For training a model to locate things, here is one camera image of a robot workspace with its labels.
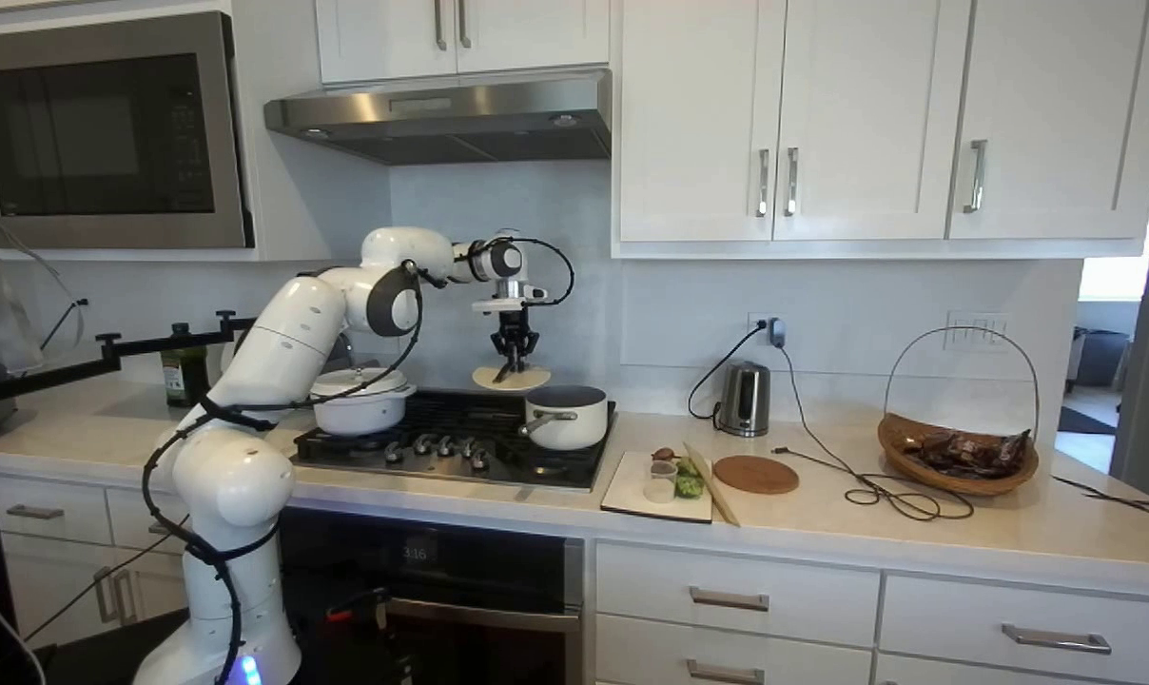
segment drawer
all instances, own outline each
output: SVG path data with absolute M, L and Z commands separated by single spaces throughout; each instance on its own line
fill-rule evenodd
M 184 523 L 185 507 L 184 498 L 156 497 L 156 507 L 170 517 Z M 112 492 L 112 513 L 116 513 L 116 546 L 117 547 L 147 547 L 151 541 L 164 538 L 164 524 L 145 507 L 142 492 Z
M 894 575 L 885 579 L 878 646 L 1038 674 L 1149 683 L 1149 603 Z
M 108 492 L 46 479 L 0 479 L 0 528 L 112 546 Z
M 878 570 L 601 546 L 596 611 L 670 623 L 873 646 Z
M 737 635 L 688 623 L 596 618 L 596 679 L 613 685 L 653 683 L 832 683 L 868 685 L 873 653 Z
M 894 660 L 878 656 L 874 685 L 1078 685 L 1072 679 L 1041 679 L 1021 670 L 986 670 L 986 668 L 960 668 L 960 663 L 930 663 L 930 660 Z

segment appliance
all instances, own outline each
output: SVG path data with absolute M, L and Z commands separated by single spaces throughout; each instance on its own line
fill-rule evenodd
M 383 82 L 265 102 L 275 135 L 383 165 L 608 162 L 608 74 Z
M 521 396 L 420 389 L 407 400 L 402 422 L 395 422 L 393 429 L 310 429 L 298 437 L 294 462 L 424 479 L 594 488 L 613 429 L 613 409 L 604 443 L 591 448 L 540 448 L 521 436 L 521 427 Z
M 581 546 L 286 512 L 282 589 L 302 685 L 577 685 Z
M 0 34 L 0 249 L 248 249 L 228 15 Z
M 769 436 L 769 366 L 743 363 L 727 372 L 717 429 Z

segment gas stovetop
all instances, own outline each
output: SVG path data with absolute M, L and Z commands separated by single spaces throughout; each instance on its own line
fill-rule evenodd
M 591 448 L 553 453 L 521 437 L 521 427 L 521 396 L 414 394 L 401 427 L 379 436 L 310 429 L 298 437 L 294 462 L 428 479 L 594 484 L 608 437 Z

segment microwave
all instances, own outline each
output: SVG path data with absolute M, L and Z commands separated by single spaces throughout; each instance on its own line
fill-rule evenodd
M 0 249 L 251 249 L 228 15 L 0 34 Z

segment basket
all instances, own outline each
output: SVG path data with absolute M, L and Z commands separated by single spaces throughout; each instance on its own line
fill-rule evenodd
M 878 446 L 884 446 L 884 466 L 894 470 L 906 479 L 954 492 L 954 497 L 975 497 L 975 498 L 994 498 L 1010 497 L 1021 484 L 1026 484 L 1038 470 L 1038 448 L 1034 448 L 1034 427 L 1038 427 L 1038 372 L 1021 343 L 1012 343 L 1000 330 L 989 329 L 968 329 L 968 330 L 986 330 L 1000 343 L 1010 343 L 1026 372 L 1031 372 L 1031 394 L 1034 394 L 1034 420 L 1025 436 L 975 436 L 975 429 L 954 429 L 954 427 L 935 427 L 935 422 L 917 422 L 908 415 L 885 412 L 890 400 L 890 380 L 906 353 L 931 337 L 946 337 L 960 329 L 935 329 L 930 337 L 917 337 L 898 363 L 885 372 L 884 389 L 884 420 L 878 420 Z

